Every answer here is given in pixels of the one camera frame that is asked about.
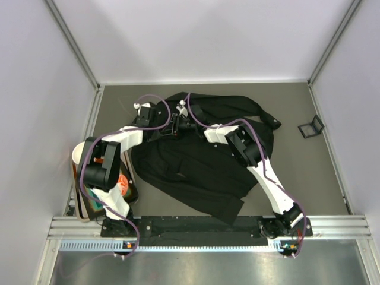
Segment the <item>black button shirt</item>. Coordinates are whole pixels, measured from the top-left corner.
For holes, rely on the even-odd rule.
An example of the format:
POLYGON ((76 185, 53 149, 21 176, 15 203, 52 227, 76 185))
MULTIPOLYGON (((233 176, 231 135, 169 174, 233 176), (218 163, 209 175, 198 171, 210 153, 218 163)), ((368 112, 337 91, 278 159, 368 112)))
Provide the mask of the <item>black button shirt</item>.
MULTIPOLYGON (((195 116, 207 125, 245 118, 263 140, 265 151, 272 154, 273 132, 281 122, 257 102, 245 96, 192 93, 190 103, 199 106, 202 114, 195 116)), ((131 160, 137 175, 147 183, 229 225, 243 206, 242 198, 258 183, 233 158, 228 145, 212 145, 193 131, 133 147, 131 160)))

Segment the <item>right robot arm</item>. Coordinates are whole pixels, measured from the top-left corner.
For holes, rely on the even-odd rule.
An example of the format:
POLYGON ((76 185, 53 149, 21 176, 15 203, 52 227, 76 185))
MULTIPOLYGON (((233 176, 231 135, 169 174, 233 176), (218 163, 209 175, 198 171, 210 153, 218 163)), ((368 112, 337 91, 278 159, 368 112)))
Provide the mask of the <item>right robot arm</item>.
POLYGON ((193 115, 172 115, 169 125, 160 133, 177 137, 181 132, 194 131, 209 143, 227 144, 235 159, 259 182, 267 195, 275 218, 261 226, 270 238, 299 232, 304 236, 307 218, 302 206, 288 193, 277 177, 264 143, 244 119, 227 124, 206 125, 193 115))

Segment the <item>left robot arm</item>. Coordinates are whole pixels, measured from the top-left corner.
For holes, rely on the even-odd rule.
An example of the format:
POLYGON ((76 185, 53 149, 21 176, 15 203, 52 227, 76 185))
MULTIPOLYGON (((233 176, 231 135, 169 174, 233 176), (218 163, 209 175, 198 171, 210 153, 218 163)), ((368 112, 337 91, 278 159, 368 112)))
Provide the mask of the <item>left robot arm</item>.
POLYGON ((83 195, 102 205, 107 218, 130 224, 132 228, 136 226, 128 218, 131 208, 118 186, 121 155, 142 144, 146 132, 161 130, 169 124, 170 107, 166 101, 163 104, 167 110, 167 119, 162 125, 151 124, 154 107, 150 102, 136 103, 134 106, 138 116, 135 123, 98 137, 88 137, 84 141, 78 162, 78 186, 83 195))

